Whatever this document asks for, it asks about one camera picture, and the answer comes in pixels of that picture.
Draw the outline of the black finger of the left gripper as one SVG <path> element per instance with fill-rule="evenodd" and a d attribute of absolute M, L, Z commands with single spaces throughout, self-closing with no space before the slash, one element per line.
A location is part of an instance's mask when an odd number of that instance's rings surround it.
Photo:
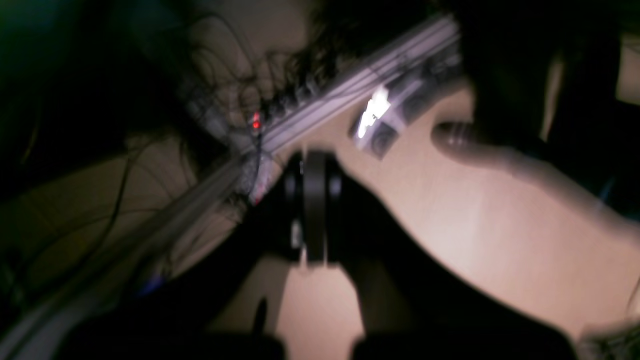
<path fill-rule="evenodd" d="M 76 326 L 57 360 L 283 360 L 272 336 L 290 264 L 291 223 L 301 214 L 304 161 L 295 153 L 270 191 L 210 254 L 157 289 Z M 211 331 L 247 285 L 265 291 L 247 305 L 245 332 Z"/>
<path fill-rule="evenodd" d="M 576 360 L 566 335 L 448 271 L 327 152 L 306 155 L 309 264 L 340 265 L 365 328 L 354 360 Z"/>

